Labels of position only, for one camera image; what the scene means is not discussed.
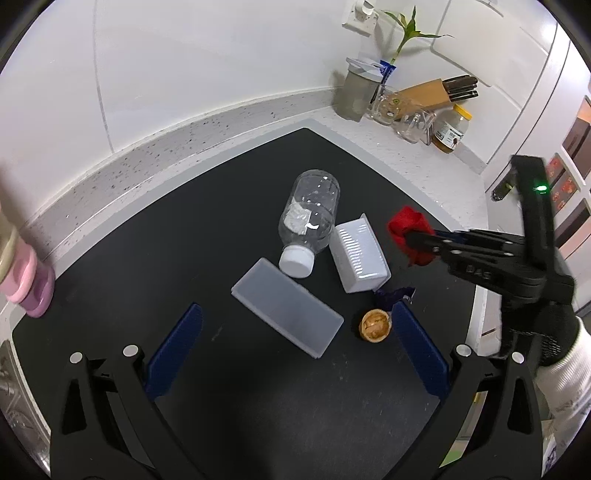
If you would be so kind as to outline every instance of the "kitchen knife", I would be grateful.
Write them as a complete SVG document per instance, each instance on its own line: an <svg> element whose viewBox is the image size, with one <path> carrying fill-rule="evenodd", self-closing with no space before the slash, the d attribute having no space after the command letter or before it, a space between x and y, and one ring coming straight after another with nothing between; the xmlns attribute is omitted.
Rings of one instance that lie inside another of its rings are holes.
<svg viewBox="0 0 591 480"><path fill-rule="evenodd" d="M454 95L455 93L469 92L470 90L475 90L475 89L476 89L476 83L474 83L472 85L468 85L466 87L459 87L459 88L449 89L447 91L447 93L449 95Z"/></svg>
<svg viewBox="0 0 591 480"><path fill-rule="evenodd" d="M453 78L450 78L450 79L447 79L447 80L443 80L443 83L444 84L450 83L450 82L453 82L454 80L464 79L466 77L469 77L469 75L460 75L459 77L453 77Z"/></svg>
<svg viewBox="0 0 591 480"><path fill-rule="evenodd" d="M458 88L468 87L470 85L475 85L478 83L478 79L476 77L467 76L465 78L461 78L458 80L454 80L450 83L445 84L445 89L449 92L450 90L457 90Z"/></svg>
<svg viewBox="0 0 591 480"><path fill-rule="evenodd" d="M472 92L468 92L468 93L457 93L455 95L450 95L449 101L450 102L461 102L462 100L468 100L469 98L475 98L477 96L478 96L478 92L475 90Z"/></svg>

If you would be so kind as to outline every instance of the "pink container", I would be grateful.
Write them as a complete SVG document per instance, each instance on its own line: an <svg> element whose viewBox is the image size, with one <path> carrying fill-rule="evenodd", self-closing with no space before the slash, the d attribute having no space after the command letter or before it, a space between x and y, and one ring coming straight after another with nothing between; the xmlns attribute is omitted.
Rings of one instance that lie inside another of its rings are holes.
<svg viewBox="0 0 591 480"><path fill-rule="evenodd" d="M37 255L33 247L27 245L22 238L18 239L17 251L6 278L0 283L0 292L8 301L19 303L31 290L37 270Z"/></svg>
<svg viewBox="0 0 591 480"><path fill-rule="evenodd" d="M27 311L27 315L39 318L49 308L53 297L53 287L56 283L56 274L53 268L43 262L37 262L37 272L33 280L33 286L26 298L21 302L21 307Z"/></svg>

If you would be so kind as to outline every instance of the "jar label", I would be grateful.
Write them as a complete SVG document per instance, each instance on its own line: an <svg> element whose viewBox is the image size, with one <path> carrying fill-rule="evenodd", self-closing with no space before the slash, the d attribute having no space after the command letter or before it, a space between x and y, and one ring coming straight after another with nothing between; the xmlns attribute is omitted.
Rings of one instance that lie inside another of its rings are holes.
<svg viewBox="0 0 591 480"><path fill-rule="evenodd" d="M443 125L435 132L435 138L447 148L455 150L458 143L464 138L464 134L447 122L443 122Z"/></svg>
<svg viewBox="0 0 591 480"><path fill-rule="evenodd" d="M311 215L311 210L303 208L302 205L297 203L296 200L292 198L290 208L285 214L283 223L296 235L305 235L308 231Z"/></svg>

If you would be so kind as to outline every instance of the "black tabletop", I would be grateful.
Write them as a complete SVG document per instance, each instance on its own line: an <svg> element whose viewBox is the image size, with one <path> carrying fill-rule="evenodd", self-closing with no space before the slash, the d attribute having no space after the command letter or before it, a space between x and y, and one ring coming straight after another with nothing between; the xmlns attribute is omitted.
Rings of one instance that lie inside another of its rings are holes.
<svg viewBox="0 0 591 480"><path fill-rule="evenodd" d="M31 390L47 417L72 352L104 358L130 343L149 356L196 301L204 328L170 393L157 405L211 479L381 479L437 406L394 334L374 345L356 333L370 292L346 294L330 251L301 280L345 319L320 359L283 338L231 294L261 257L275 265L279 217L302 171L331 172L341 186L337 223L366 213L384 250L388 287L414 286L413 309L447 355L465 341L474 286L439 261L407 267L385 225L400 189L307 129L273 140L198 176L133 216L56 282L42 319L14 331Z"/></svg>

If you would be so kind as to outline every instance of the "metal screw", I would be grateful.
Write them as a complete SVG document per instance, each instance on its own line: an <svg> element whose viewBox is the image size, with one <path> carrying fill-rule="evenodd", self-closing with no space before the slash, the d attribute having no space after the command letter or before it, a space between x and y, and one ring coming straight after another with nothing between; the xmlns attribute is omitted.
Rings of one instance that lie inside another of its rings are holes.
<svg viewBox="0 0 591 480"><path fill-rule="evenodd" d="M74 352L70 355L71 364L79 364L80 362L82 362L82 354L80 352Z"/></svg>
<svg viewBox="0 0 591 480"><path fill-rule="evenodd" d="M522 364L523 362L525 362L525 357L523 356L523 354L521 354L519 352L513 352L511 354L511 358L513 359L514 362L516 362L518 364Z"/></svg>
<svg viewBox="0 0 591 480"><path fill-rule="evenodd" d="M137 345L128 345L123 349L123 354L125 356L134 356L137 355L139 352L139 348Z"/></svg>
<svg viewBox="0 0 591 480"><path fill-rule="evenodd" d="M470 356L472 354L472 349L467 345L461 344L456 347L456 352L461 356Z"/></svg>

